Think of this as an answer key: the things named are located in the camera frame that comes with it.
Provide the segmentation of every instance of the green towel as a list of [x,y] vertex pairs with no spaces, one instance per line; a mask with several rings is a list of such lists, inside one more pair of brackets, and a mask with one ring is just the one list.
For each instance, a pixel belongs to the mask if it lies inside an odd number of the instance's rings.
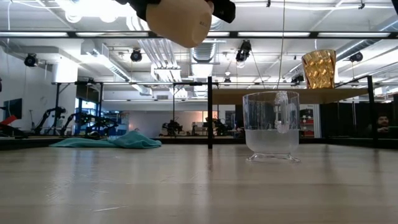
[[50,147],[121,147],[125,149],[152,149],[162,143],[149,139],[137,131],[130,131],[118,139],[92,140],[85,138],[68,138]]

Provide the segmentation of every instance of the table surface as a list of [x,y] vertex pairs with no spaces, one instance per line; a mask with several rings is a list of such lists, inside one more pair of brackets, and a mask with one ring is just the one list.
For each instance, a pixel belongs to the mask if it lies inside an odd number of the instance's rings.
[[0,151],[1,223],[397,223],[398,152],[300,145]]

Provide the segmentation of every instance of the light fixture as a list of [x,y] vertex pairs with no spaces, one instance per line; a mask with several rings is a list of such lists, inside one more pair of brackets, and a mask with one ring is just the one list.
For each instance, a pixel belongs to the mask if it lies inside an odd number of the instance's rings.
[[308,37],[309,32],[238,32],[238,37]]
[[250,40],[244,40],[235,58],[239,68],[244,67],[244,62],[250,56],[250,52],[251,52]]
[[66,32],[0,32],[0,37],[68,37]]
[[108,102],[123,102],[127,100],[103,100],[103,101],[108,101]]
[[207,34],[207,36],[208,37],[227,37],[227,36],[229,36],[229,32],[218,32],[218,31],[212,32],[212,31],[210,31]]
[[34,53],[29,53],[27,54],[27,57],[25,58],[24,64],[27,67],[34,68],[37,67],[39,61],[37,60],[36,54]]
[[363,59],[363,54],[361,52],[358,52],[354,55],[352,55],[348,60],[350,60],[350,62],[360,62]]
[[173,85],[172,82],[137,82],[140,85]]
[[126,37],[147,37],[147,32],[76,32],[78,37],[112,37],[112,38],[126,38]]
[[389,32],[321,32],[318,37],[388,37]]
[[104,85],[130,85],[128,82],[104,82]]

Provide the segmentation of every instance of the ceiling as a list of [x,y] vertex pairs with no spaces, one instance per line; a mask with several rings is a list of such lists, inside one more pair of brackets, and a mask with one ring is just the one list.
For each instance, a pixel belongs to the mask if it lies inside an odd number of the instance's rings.
[[[0,29],[8,29],[8,18],[10,30],[82,30],[82,31],[104,31],[104,30],[128,30],[126,18],[119,17],[112,23],[101,21],[98,17],[83,17],[77,23],[70,23],[65,19],[65,11],[60,8],[36,8],[57,7],[55,1],[21,1],[30,7],[19,4],[16,1],[10,5],[9,17],[7,7],[9,1],[0,0]],[[224,23],[221,30],[225,31],[249,31],[249,30],[272,30],[282,31],[285,17],[285,30],[294,31],[377,31],[379,26],[386,20],[397,19],[398,16],[392,8],[391,0],[364,1],[366,6],[378,7],[358,9],[360,0],[288,0],[283,9],[282,0],[272,0],[271,8],[265,7],[266,1],[234,1],[237,5],[236,19],[231,24]],[[308,10],[310,7],[351,7],[353,9],[342,10]],[[140,47],[136,39],[95,39],[97,46],[105,44],[109,47],[110,57],[128,71],[136,81],[152,81],[150,76],[152,62],[147,55],[143,54],[141,62],[132,63],[129,59],[134,47]],[[287,80],[291,77],[289,71],[301,63],[301,56],[317,49],[340,49],[342,46],[352,42],[343,39],[320,39],[315,41],[287,39],[251,39],[253,54],[247,59],[243,68],[238,68],[234,60],[236,51],[241,45],[241,39],[225,39],[218,44],[216,50],[215,66],[213,67],[213,79],[223,80],[225,72],[231,73],[232,82],[254,82],[258,81],[259,75],[265,77],[268,82],[277,82],[279,77]],[[18,49],[21,46],[49,46],[58,47],[71,55],[79,62],[79,76],[91,76],[98,81],[115,81],[115,77],[105,66],[91,63],[87,55],[81,55],[82,39],[12,39],[10,47]],[[341,81],[350,80],[353,76],[371,72],[385,65],[397,61],[397,51],[369,60],[385,51],[397,47],[396,40],[380,41],[361,52],[364,60],[353,70],[350,69],[351,62],[340,61],[339,78]],[[192,76],[190,49],[183,48],[178,44],[172,44],[173,52],[178,65],[181,67],[183,78]],[[56,60],[55,58],[42,58],[43,60]],[[380,73],[374,77],[375,81],[385,80],[390,77],[398,78],[398,67],[388,72]]]

